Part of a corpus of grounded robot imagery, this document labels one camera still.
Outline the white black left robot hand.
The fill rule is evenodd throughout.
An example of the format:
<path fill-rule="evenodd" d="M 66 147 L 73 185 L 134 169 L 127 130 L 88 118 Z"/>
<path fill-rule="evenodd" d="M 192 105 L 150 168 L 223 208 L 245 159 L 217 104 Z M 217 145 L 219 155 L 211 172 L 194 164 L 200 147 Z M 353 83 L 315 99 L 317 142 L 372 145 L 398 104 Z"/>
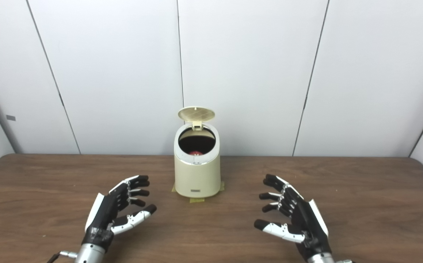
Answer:
<path fill-rule="evenodd" d="M 148 175 L 126 178 L 106 195 L 98 193 L 89 212 L 82 244 L 108 251 L 115 235 L 129 231 L 153 215 L 157 207 L 139 199 L 150 192 L 143 189 L 150 185 Z"/>

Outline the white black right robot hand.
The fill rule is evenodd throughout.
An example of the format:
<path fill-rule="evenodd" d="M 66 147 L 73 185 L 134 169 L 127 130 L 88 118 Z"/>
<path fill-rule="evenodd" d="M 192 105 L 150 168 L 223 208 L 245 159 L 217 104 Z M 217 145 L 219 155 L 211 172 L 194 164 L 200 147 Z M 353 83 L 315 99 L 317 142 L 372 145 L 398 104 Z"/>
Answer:
<path fill-rule="evenodd" d="M 328 229 L 315 200 L 306 201 L 290 183 L 267 174 L 264 185 L 277 193 L 261 193 L 260 200 L 272 200 L 262 208 L 264 213 L 279 211 L 290 219 L 290 224 L 257 219 L 254 227 L 267 234 L 295 243 L 306 263 L 334 263 L 328 241 Z"/>

